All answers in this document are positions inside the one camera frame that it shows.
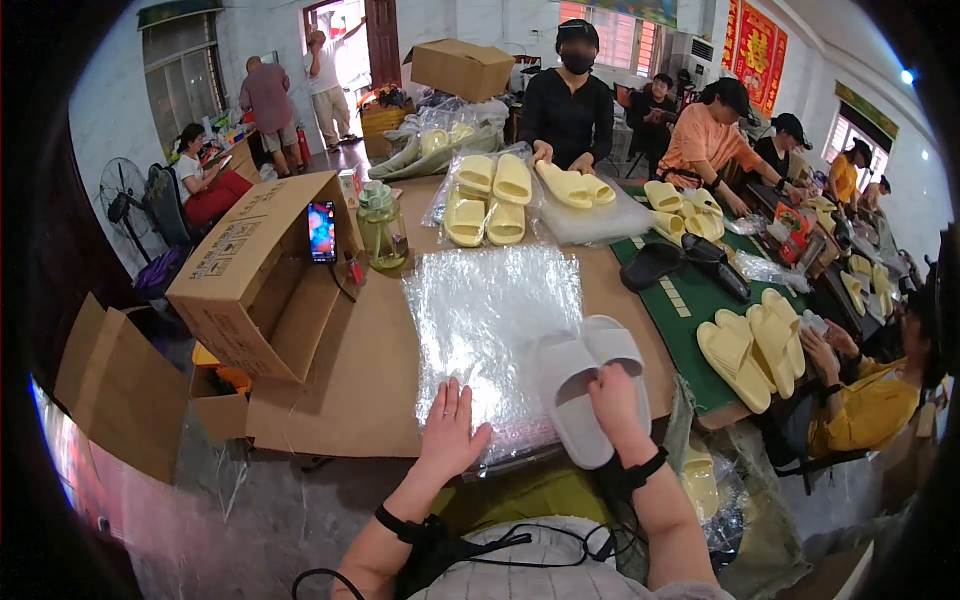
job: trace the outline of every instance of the standing fan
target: standing fan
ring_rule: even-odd
[[[100,176],[100,205],[117,233],[132,241],[150,263],[140,237],[156,228],[151,207],[143,202],[146,182],[136,165],[112,158]]]

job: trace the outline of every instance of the smartphone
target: smartphone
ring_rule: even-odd
[[[310,235],[310,255],[316,264],[337,262],[337,237],[333,230],[333,202],[310,203],[307,224]]]

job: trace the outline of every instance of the green table mat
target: green table mat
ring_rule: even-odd
[[[623,190],[646,202],[643,188],[623,185]],[[752,236],[737,235],[726,231],[722,240],[735,251],[742,250],[758,256],[767,255],[759,240]],[[655,231],[633,239],[620,240],[611,244],[620,264],[634,259],[639,248],[650,242],[666,242]],[[754,302],[760,302],[763,290],[772,287],[790,301],[790,304],[802,313],[806,310],[806,301],[792,289],[766,283],[751,281]],[[698,416],[723,408],[738,400],[730,386],[709,365],[697,345],[697,326],[704,321],[713,321],[713,315],[721,308],[727,308],[738,315],[747,312],[749,304],[740,304],[720,286],[707,278],[693,265],[684,265],[678,271],[664,277],[659,285],[654,285],[640,293],[640,299],[646,306],[650,317],[660,331],[667,351],[673,359],[680,375],[686,379],[694,395],[694,408]]]

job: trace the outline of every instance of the black face mask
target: black face mask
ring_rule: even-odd
[[[562,52],[560,62],[564,64],[567,71],[574,75],[583,75],[593,66],[592,58],[574,52]]]

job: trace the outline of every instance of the door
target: door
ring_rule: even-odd
[[[53,391],[66,339],[87,292],[103,306],[139,303],[87,199],[65,120],[52,154],[57,168],[49,171],[55,174],[50,195],[34,217],[27,288],[34,377],[48,391]]]
[[[400,85],[400,52],[396,42],[396,0],[364,0],[367,46],[373,88]]]

